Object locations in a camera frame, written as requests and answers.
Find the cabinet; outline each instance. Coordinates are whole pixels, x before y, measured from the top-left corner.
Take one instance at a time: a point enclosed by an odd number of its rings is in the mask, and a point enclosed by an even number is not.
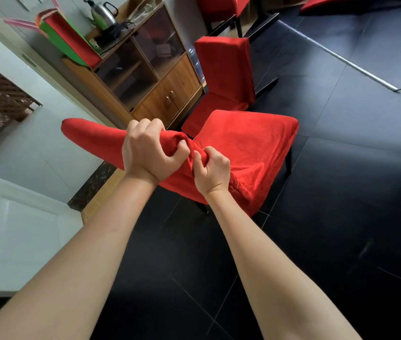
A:
[[[117,19],[127,19],[132,11],[129,2],[119,7]],[[159,118],[167,129],[173,128],[203,93],[164,2],[157,2],[145,19],[102,55],[97,67],[90,70],[63,59],[121,119],[122,127],[132,119]]]

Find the kettle handle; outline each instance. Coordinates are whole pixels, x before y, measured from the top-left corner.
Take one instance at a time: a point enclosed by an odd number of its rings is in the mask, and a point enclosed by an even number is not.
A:
[[[110,4],[111,6],[114,7],[114,9],[116,10],[116,13],[115,13],[115,14],[114,14],[113,12],[111,12],[111,10],[110,10],[108,7],[106,7],[107,4]],[[106,7],[106,9],[107,9],[109,12],[111,12],[111,14],[112,14],[113,16],[115,16],[115,17],[118,16],[118,9],[117,9],[117,7],[114,6],[112,3],[110,3],[110,2],[105,2],[105,3],[103,3],[103,6]]]

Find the glass cabinet door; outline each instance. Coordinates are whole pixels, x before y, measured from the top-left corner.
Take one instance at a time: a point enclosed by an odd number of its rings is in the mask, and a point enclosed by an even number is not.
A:
[[[158,76],[128,40],[96,69],[97,76],[132,111],[158,82]]]
[[[160,79],[185,52],[165,7],[142,25],[134,36],[137,45]]]

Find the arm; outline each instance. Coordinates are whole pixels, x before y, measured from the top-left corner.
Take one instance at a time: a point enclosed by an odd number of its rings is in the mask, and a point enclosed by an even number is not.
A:
[[[181,141],[167,157],[163,129],[159,119],[130,122],[125,177],[96,216],[0,310],[0,339],[90,338],[137,218],[158,182],[190,152]]]
[[[324,292],[238,206],[228,191],[230,161],[212,147],[194,154],[195,183],[230,246],[266,339],[360,339]]]

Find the kettle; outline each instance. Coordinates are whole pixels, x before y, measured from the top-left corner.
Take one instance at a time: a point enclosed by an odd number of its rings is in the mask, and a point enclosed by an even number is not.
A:
[[[113,4],[109,2],[96,4],[93,0],[84,0],[84,2],[89,4],[90,13],[92,13],[93,20],[99,29],[111,30],[117,25],[115,17],[118,15],[118,9]],[[115,14],[106,7],[107,4],[115,9]]]

